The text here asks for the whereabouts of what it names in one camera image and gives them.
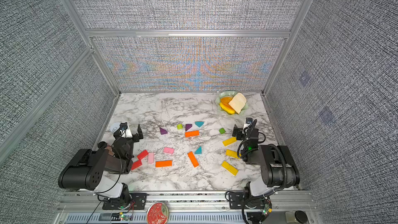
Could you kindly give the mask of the orange rectangle block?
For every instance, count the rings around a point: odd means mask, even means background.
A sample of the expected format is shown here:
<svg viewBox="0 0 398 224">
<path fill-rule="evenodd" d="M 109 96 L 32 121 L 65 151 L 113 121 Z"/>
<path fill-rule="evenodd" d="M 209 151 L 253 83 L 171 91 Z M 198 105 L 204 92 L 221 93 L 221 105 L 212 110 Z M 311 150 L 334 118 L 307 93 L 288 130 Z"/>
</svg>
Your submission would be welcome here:
<svg viewBox="0 0 398 224">
<path fill-rule="evenodd" d="M 155 163 L 156 168 L 164 168 L 164 167 L 171 167 L 173 165 L 172 160 L 165 160 L 165 161 L 157 161 Z"/>
<path fill-rule="evenodd" d="M 196 136 L 199 136 L 200 135 L 200 132 L 198 131 L 198 130 L 196 130 L 196 131 L 189 131 L 189 132 L 186 132 L 185 133 L 185 137 L 186 138 L 192 138 L 192 137 L 196 137 Z"/>
</svg>

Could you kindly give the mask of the orange rectangle block top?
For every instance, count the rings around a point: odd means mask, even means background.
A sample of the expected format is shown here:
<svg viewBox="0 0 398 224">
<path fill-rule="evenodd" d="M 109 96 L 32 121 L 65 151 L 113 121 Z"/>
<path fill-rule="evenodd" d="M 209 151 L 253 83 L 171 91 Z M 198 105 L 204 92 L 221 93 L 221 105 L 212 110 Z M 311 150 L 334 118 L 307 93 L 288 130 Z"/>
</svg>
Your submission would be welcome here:
<svg viewBox="0 0 398 224">
<path fill-rule="evenodd" d="M 192 137 L 196 137 L 196 136 L 199 136 L 200 135 L 200 132 L 198 131 L 198 130 L 196 130 L 196 131 L 189 131 L 189 132 L 186 132 L 185 133 L 185 137 L 186 138 L 192 138 Z"/>
</svg>

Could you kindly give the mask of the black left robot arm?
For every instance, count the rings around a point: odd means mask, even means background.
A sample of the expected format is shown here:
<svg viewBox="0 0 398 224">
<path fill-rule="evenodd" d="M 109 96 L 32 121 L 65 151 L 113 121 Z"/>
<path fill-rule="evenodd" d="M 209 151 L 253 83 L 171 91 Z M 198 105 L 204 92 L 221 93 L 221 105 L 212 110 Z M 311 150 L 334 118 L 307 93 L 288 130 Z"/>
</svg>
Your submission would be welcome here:
<svg viewBox="0 0 398 224">
<path fill-rule="evenodd" d="M 132 134 L 122 122 L 114 132 L 112 145 L 98 143 L 98 150 L 80 149 L 61 172 L 58 185 L 63 189 L 91 192 L 103 203 L 103 210 L 143 209 L 146 194 L 132 194 L 121 175 L 133 168 L 134 144 L 144 138 L 140 126 Z"/>
</svg>

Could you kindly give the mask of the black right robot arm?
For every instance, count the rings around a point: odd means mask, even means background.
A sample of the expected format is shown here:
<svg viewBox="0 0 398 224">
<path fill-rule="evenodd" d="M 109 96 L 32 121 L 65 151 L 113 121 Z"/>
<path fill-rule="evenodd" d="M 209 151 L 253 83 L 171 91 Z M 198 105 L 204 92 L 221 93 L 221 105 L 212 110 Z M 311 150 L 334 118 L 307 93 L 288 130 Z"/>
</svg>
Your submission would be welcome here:
<svg viewBox="0 0 398 224">
<path fill-rule="evenodd" d="M 248 165 L 260 167 L 260 177 L 247 183 L 241 197 L 245 207 L 255 207 L 255 197 L 264 199 L 289 187 L 298 186 L 300 173 L 289 148 L 265 144 L 266 135 L 256 127 L 257 120 L 246 118 L 242 128 L 236 125 L 232 136 L 240 141 L 234 154 Z"/>
</svg>

